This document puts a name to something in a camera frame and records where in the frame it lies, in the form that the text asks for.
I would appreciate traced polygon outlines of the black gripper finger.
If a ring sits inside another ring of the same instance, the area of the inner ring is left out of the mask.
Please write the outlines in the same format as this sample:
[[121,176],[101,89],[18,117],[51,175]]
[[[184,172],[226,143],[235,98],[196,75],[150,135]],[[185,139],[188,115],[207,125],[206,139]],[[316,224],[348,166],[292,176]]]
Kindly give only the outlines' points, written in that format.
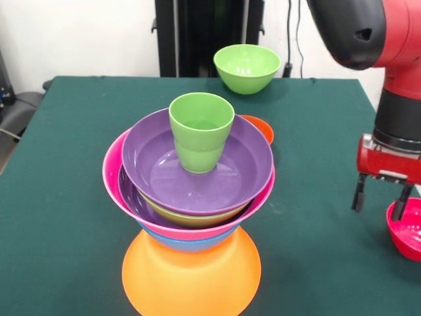
[[395,202],[393,211],[391,214],[392,221],[400,221],[403,218],[405,207],[407,205],[407,201],[412,193],[412,189],[414,186],[412,184],[405,184],[403,186],[401,195],[399,196],[398,200]]
[[366,181],[366,175],[360,173],[357,180],[357,186],[355,190],[355,195],[353,198],[353,203],[351,209],[355,212],[361,212],[364,201],[365,201],[365,193],[364,193],[364,185]]

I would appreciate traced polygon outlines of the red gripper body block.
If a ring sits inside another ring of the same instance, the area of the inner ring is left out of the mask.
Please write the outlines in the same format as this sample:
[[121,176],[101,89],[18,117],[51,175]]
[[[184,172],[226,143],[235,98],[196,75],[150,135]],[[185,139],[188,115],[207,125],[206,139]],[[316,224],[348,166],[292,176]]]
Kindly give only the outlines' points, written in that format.
[[375,178],[420,185],[420,154],[403,153],[374,142],[371,134],[359,140],[357,169]]

